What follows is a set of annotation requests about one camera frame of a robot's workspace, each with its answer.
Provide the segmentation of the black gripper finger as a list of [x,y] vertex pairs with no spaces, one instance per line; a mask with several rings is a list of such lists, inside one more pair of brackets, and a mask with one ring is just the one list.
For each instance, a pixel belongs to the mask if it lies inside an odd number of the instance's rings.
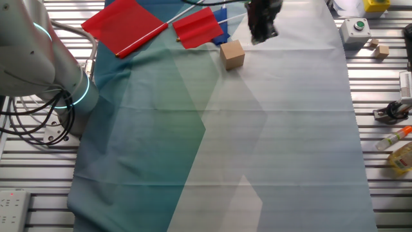
[[263,24],[263,32],[262,32],[263,41],[277,37],[278,35],[279,35],[279,32],[274,26],[273,21],[267,21]]
[[251,33],[251,42],[253,45],[263,43],[266,36],[266,28],[264,23],[251,24],[249,26]]

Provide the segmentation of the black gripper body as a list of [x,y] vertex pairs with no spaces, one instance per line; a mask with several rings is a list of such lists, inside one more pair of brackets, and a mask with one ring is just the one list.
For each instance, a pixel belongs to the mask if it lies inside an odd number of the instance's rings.
[[251,0],[245,3],[248,23],[257,24],[259,20],[273,21],[281,11],[283,0]]

